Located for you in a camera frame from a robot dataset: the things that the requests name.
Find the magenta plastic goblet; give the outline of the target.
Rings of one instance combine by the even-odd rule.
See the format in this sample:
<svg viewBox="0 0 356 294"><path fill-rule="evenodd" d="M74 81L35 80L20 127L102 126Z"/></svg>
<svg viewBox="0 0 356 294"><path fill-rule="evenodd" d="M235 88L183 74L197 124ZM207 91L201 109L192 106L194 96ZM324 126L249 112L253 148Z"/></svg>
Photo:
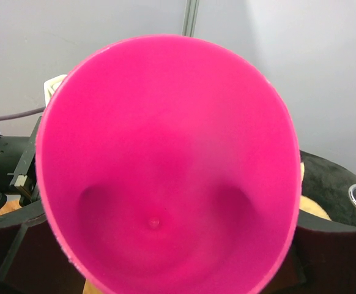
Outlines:
<svg viewBox="0 0 356 294"><path fill-rule="evenodd" d="M95 52L42 116L35 163L62 250L104 293L259 293L294 236L300 152L267 79L204 40Z"/></svg>

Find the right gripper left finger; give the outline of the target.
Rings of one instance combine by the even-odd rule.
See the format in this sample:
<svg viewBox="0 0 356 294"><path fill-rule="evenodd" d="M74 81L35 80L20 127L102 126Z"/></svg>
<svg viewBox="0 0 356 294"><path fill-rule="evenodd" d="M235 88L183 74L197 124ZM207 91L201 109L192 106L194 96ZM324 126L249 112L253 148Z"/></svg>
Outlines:
<svg viewBox="0 0 356 294"><path fill-rule="evenodd" d="M0 293L82 293L85 281L61 250L41 202L0 216Z"/></svg>

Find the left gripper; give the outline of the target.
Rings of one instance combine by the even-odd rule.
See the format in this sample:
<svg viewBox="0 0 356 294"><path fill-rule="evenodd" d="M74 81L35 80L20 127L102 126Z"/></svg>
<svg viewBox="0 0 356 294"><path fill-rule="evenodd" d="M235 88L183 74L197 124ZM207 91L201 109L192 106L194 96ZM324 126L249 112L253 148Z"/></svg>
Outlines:
<svg viewBox="0 0 356 294"><path fill-rule="evenodd" d="M41 119L28 137L0 133L0 194L19 195L20 205L40 200L35 170L35 142Z"/></svg>

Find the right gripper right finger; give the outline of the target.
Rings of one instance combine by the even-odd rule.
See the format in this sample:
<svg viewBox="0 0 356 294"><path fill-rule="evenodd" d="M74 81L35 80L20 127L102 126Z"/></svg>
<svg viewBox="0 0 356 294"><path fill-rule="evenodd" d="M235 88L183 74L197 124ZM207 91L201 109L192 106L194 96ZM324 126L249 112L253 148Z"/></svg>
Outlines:
<svg viewBox="0 0 356 294"><path fill-rule="evenodd" d="M301 211L292 246L263 293L356 293L356 227Z"/></svg>

